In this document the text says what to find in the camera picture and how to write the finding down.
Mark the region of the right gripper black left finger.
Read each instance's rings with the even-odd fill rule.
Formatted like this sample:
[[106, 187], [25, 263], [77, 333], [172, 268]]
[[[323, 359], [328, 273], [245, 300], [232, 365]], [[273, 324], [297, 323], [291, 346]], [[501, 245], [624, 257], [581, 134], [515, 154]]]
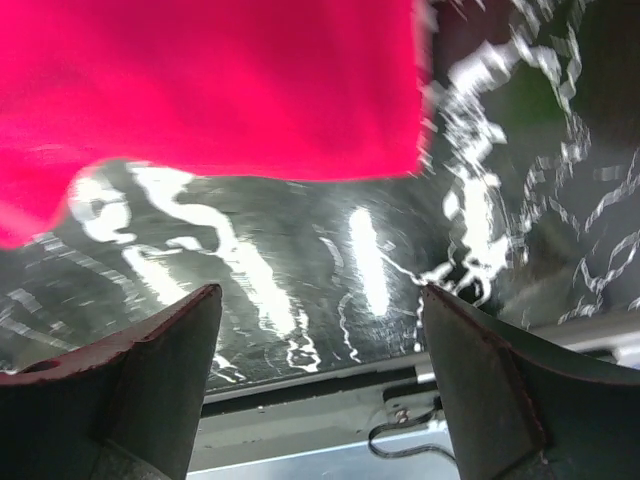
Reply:
[[221, 299], [205, 285], [125, 330], [2, 374], [2, 478], [185, 478]]

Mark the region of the magenta t shirt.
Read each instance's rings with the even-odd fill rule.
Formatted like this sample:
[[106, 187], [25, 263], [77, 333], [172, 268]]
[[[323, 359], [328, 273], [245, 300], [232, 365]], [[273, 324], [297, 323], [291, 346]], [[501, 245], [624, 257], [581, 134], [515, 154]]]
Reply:
[[426, 1], [5, 1], [1, 244], [112, 158], [206, 176], [398, 177], [428, 142]]

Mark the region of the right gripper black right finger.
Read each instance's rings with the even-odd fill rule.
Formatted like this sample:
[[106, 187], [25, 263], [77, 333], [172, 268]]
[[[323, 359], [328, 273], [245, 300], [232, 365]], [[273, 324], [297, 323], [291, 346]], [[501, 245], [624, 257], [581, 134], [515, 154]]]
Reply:
[[429, 284], [422, 321], [463, 479], [636, 479], [639, 372]]

